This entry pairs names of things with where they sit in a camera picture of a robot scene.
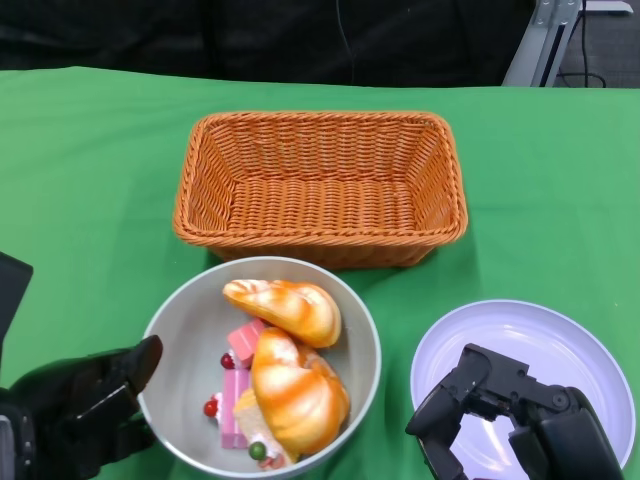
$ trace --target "basket rim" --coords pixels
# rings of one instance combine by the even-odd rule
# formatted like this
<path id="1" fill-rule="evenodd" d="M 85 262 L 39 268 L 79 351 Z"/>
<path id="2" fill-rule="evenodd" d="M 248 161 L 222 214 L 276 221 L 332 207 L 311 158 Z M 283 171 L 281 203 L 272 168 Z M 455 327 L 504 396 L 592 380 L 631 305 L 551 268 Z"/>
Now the basket rim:
<path id="1" fill-rule="evenodd" d="M 265 119 L 327 120 L 343 117 L 354 119 L 388 119 L 424 123 L 428 121 L 444 133 L 449 144 L 447 161 L 449 173 L 447 181 L 453 192 L 453 221 L 445 227 L 413 229 L 342 228 L 342 229 L 278 229 L 278 230 L 203 230 L 188 220 L 187 204 L 191 196 L 196 174 L 194 151 L 199 147 L 208 127 L 218 123 L 247 116 Z M 460 162 L 457 159 L 456 144 L 450 125 L 441 116 L 421 111 L 238 111 L 209 114 L 196 122 L 190 137 L 186 158 L 182 169 L 180 188 L 176 196 L 173 227 L 183 241 L 206 247 L 251 247 L 268 246 L 423 246 L 431 247 L 451 243 L 460 238 L 467 229 L 468 212 L 462 184 Z"/>

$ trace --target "metal stand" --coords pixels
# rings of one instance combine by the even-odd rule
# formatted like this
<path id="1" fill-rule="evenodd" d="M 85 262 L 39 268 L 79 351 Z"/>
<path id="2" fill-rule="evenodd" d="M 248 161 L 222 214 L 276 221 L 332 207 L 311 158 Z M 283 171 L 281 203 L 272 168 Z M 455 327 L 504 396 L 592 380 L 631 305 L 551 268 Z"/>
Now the metal stand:
<path id="1" fill-rule="evenodd" d="M 564 58 L 581 0 L 538 0 L 503 86 L 552 87 Z M 588 0 L 587 13 L 632 14 L 621 0 Z"/>

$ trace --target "red berry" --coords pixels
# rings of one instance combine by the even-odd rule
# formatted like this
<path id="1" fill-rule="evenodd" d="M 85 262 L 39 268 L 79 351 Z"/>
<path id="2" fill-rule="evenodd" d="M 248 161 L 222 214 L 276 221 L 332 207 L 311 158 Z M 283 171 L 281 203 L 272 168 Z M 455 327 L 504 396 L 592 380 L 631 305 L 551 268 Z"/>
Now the red berry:
<path id="1" fill-rule="evenodd" d="M 215 417 L 218 413 L 218 401 L 217 400 L 209 400 L 204 404 L 204 414 L 207 417 Z"/>
<path id="2" fill-rule="evenodd" d="M 220 365 L 222 365 L 227 370 L 233 370 L 236 365 L 233 363 L 233 358 L 228 353 L 225 353 L 220 359 Z"/>

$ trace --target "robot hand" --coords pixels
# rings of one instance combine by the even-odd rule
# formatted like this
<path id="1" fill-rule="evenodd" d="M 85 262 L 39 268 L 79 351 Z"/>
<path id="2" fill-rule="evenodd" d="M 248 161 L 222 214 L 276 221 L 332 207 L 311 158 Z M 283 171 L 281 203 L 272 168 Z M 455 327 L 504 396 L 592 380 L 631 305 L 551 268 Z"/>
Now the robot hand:
<path id="1" fill-rule="evenodd" d="M 511 419 L 509 443 L 531 480 L 622 480 L 622 471 L 584 394 L 543 385 L 529 366 L 473 344 L 407 425 L 437 480 L 467 480 L 450 448 L 464 414 Z"/>
<path id="2" fill-rule="evenodd" d="M 32 269 L 0 253 L 0 354 Z M 85 480 L 154 442 L 136 419 L 162 355 L 156 336 L 131 349 L 34 370 L 0 389 L 0 480 Z"/>

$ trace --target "white plate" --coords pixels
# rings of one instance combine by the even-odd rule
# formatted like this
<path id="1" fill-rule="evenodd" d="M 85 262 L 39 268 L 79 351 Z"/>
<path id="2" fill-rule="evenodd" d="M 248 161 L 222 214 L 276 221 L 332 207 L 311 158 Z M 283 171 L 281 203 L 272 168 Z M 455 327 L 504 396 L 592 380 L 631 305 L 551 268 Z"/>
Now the white plate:
<path id="1" fill-rule="evenodd" d="M 530 303 L 472 303 L 442 317 L 425 334 L 411 365 L 416 409 L 457 364 L 468 343 L 529 365 L 529 375 L 547 385 L 577 387 L 593 405 L 624 466 L 636 431 L 631 390 L 620 367 L 588 331 L 564 315 Z M 465 415 L 451 450 L 469 478 L 528 480 L 508 442 L 511 421 L 487 422 Z"/>

